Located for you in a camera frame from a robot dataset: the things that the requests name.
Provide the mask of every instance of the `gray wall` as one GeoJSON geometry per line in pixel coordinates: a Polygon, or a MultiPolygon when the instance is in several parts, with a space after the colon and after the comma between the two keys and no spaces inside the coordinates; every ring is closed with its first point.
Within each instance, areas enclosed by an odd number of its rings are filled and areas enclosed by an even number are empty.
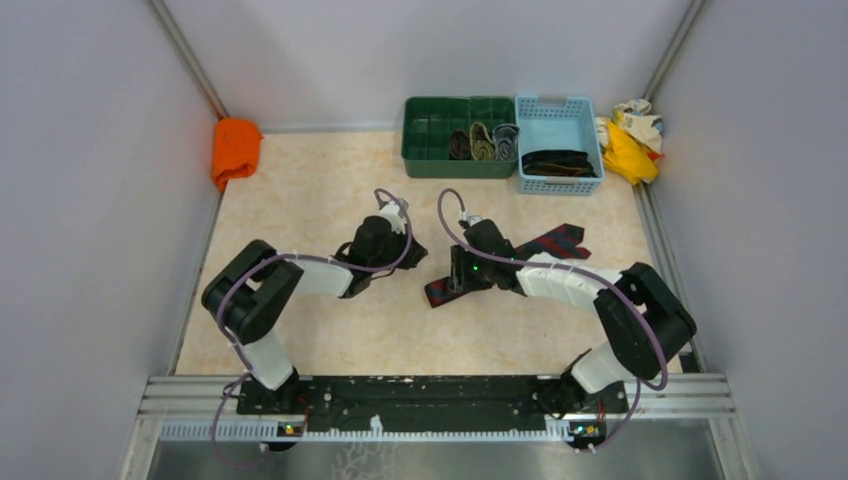
{"type": "Polygon", "coordinates": [[[0,2],[3,478],[118,475],[217,191],[214,119],[144,2],[0,2]]]}
{"type": "Polygon", "coordinates": [[[169,0],[229,113],[400,123],[412,95],[639,95],[688,0],[169,0]]]}
{"type": "Polygon", "coordinates": [[[762,478],[848,458],[848,3],[713,2],[657,99],[656,183],[762,478]]]}

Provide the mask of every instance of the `orange cloth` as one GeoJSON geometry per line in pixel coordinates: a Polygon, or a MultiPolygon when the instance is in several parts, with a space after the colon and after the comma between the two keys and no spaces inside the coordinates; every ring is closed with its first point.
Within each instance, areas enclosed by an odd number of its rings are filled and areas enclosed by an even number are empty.
{"type": "Polygon", "coordinates": [[[215,126],[215,154],[212,181],[218,190],[227,188],[232,178],[249,177],[259,164],[259,127],[249,120],[225,118],[215,126]]]}
{"type": "Polygon", "coordinates": [[[657,152],[651,150],[648,147],[644,147],[644,148],[646,149],[645,154],[648,155],[648,158],[650,158],[651,161],[654,162],[654,163],[657,163],[657,160],[659,160],[659,159],[661,159],[662,157],[665,156],[664,153],[657,153],[657,152]]]}

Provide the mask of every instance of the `crumpled fabric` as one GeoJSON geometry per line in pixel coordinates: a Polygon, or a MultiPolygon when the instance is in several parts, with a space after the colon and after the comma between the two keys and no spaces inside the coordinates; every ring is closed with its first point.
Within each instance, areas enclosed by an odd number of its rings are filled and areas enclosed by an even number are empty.
{"type": "Polygon", "coordinates": [[[651,160],[651,152],[646,146],[640,145],[624,130],[610,119],[598,118],[596,125],[602,121],[606,125],[606,145],[604,147],[604,168],[624,177],[631,185],[639,182],[650,183],[660,171],[651,160]]]}
{"type": "Polygon", "coordinates": [[[474,160],[494,160],[495,142],[489,136],[486,125],[474,122],[471,124],[471,130],[468,133],[468,136],[471,137],[471,158],[474,160]]]}
{"type": "Polygon", "coordinates": [[[454,130],[448,139],[448,158],[468,160],[471,158],[471,140],[465,130],[454,130]]]}
{"type": "Polygon", "coordinates": [[[609,146],[609,128],[607,128],[608,121],[609,118],[606,117],[595,117],[595,131],[598,132],[598,143],[601,145],[601,149],[609,146]]]}
{"type": "Polygon", "coordinates": [[[492,129],[492,140],[495,142],[495,159],[515,160],[518,158],[518,125],[502,123],[492,129]]]}
{"type": "Polygon", "coordinates": [[[215,125],[212,181],[223,192],[234,178],[253,175],[259,165],[259,127],[243,118],[225,118],[215,125]]]}
{"type": "Polygon", "coordinates": [[[662,116],[651,113],[651,102],[643,99],[619,103],[612,109],[612,122],[639,143],[662,153],[662,116]]]}

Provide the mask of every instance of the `green tray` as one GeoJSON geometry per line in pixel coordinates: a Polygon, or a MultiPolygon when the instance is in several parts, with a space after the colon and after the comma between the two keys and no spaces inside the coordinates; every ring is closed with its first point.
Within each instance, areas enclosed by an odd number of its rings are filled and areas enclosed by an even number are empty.
{"type": "Polygon", "coordinates": [[[515,123],[515,102],[508,97],[411,97],[403,115],[401,156],[414,178],[507,178],[518,160],[450,160],[448,138],[481,122],[491,134],[502,123],[515,123]]]}

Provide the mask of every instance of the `blue plastic basket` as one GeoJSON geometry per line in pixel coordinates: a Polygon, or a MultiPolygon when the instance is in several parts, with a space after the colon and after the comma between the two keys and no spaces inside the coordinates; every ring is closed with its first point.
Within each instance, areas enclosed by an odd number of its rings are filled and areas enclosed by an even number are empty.
{"type": "Polygon", "coordinates": [[[518,192],[540,195],[590,195],[604,179],[604,162],[595,131],[595,112],[586,97],[515,97],[518,142],[518,192]],[[598,178],[525,175],[525,154],[539,150],[579,150],[588,154],[598,178]]]}

